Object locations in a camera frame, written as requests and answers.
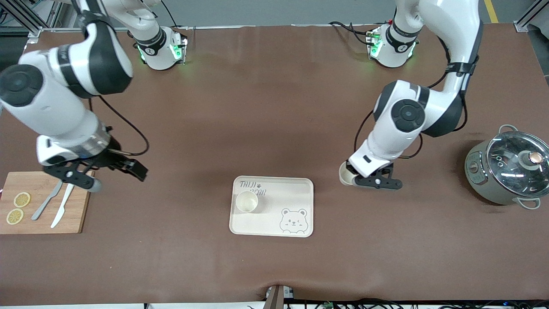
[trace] bear illustration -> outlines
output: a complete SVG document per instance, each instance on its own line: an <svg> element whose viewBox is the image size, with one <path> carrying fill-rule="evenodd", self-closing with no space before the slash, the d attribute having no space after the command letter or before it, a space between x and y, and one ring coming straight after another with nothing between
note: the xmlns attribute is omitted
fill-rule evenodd
<svg viewBox="0 0 549 309"><path fill-rule="evenodd" d="M290 234L302 233L309 228L305 216L307 211L300 209L298 211L290 211L287 208L282 210L282 221L280 221L280 229L282 232L289 232Z"/></svg>

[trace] brown table mat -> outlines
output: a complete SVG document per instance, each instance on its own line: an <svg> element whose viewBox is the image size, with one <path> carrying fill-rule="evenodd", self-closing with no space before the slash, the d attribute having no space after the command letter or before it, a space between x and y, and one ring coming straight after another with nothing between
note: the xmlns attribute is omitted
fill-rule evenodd
<svg viewBox="0 0 549 309"><path fill-rule="evenodd" d="M187 65L168 71L142 64L120 34L135 78L107 100L149 137L140 158L149 176L98 171L103 191L90 197L82 234L0 235L1 305L252 301L274 284L322 300L549 298L549 200L537 211L492 206L462 170L468 150L501 124L549 141L549 89L526 34L486 25L469 123L426 137L416 158L396 162L404 182L396 192L344 187L338 168L387 83L440 77L444 52L430 31L397 69L369 61L351 33L331 27L188 34ZM30 49L79 41L45 32ZM143 147L94 102L125 150ZM35 133L7 112L0 133L2 183L8 172L40 168ZM239 175L311 179L313 234L232 234Z"/></svg>

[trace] white cup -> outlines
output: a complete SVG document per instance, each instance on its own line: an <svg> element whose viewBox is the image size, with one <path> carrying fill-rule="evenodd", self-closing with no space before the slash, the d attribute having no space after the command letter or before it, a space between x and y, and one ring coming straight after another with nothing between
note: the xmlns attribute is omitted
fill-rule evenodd
<svg viewBox="0 0 549 309"><path fill-rule="evenodd" d="M242 212L251 212L257 207L257 195L251 191L242 191L236 199L237 208Z"/></svg>
<svg viewBox="0 0 549 309"><path fill-rule="evenodd" d="M339 181L346 186L352 186L352 179L356 175L353 175L349 170L347 170L347 162L343 162L339 167Z"/></svg>

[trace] yellow floor line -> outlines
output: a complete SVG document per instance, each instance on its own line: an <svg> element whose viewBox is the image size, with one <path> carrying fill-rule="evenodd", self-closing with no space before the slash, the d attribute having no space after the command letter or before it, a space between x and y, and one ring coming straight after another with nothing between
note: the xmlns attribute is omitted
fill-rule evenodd
<svg viewBox="0 0 549 309"><path fill-rule="evenodd" d="M490 16L490 21L493 24L499 23L497 20L496 11L494 10L494 6L492 5L492 0L484 0L484 4L486 4L486 9L488 10L488 16Z"/></svg>

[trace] pot handle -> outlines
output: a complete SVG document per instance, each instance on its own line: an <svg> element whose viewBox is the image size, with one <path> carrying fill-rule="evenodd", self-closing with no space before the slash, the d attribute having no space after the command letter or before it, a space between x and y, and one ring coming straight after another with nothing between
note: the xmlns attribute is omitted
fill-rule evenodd
<svg viewBox="0 0 549 309"><path fill-rule="evenodd" d="M539 198L521 198L521 197L515 197L513 199L517 204L519 204L522 208L528 209L528 210L534 210L540 208L541 201ZM528 207L523 202L533 201L536 202L536 206L534 207Z"/></svg>
<svg viewBox="0 0 549 309"><path fill-rule="evenodd" d="M513 130L513 131L518 131L518 129L517 129L516 126L510 125L510 124L504 124L504 125L502 125L502 126L500 127L500 129L499 129L499 131L498 131L499 134L501 134L501 129L503 129L503 128L509 128L509 129L511 129L511 130Z"/></svg>

